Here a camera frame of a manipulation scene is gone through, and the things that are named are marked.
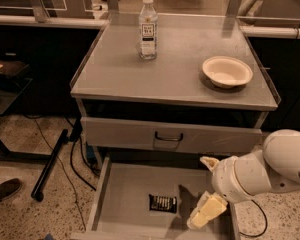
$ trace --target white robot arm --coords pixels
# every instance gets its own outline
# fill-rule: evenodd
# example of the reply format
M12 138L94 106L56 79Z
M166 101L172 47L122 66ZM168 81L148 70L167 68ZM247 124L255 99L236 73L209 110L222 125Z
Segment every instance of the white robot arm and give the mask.
M212 172L213 195L205 194L192 212L188 226L204 226L226 210L227 202L251 200L261 193L286 193L300 189L300 132L271 133L260 150L224 160L202 157Z

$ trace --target shoe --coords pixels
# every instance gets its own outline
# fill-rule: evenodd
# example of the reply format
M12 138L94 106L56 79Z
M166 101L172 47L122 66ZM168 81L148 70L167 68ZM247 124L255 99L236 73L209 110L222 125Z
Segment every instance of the shoe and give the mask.
M17 178L0 184L0 202L16 194L21 188L21 181Z

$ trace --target drawer front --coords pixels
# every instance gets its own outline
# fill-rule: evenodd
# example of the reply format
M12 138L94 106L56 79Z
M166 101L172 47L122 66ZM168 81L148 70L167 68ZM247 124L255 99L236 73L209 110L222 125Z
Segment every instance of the drawer front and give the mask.
M91 146L186 153L246 153L261 130L120 119L81 118Z

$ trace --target bottle label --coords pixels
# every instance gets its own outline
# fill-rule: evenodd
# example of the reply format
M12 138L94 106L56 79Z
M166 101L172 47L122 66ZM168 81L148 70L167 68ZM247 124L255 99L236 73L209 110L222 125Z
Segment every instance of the bottle label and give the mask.
M141 24L141 53L144 55L155 54L156 52L156 24Z

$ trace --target open drawer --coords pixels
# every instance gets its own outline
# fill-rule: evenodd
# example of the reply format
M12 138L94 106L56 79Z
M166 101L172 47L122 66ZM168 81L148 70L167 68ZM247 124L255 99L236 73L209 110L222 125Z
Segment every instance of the open drawer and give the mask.
M132 152L140 157L144 151ZM230 208L201 230L187 227L200 196L214 192L208 170L122 163L110 157L103 163L87 232L71 239L234 239ZM177 197L177 212L150 211L149 194Z
M247 153L260 140L259 129L195 124L81 118L91 146L186 153Z

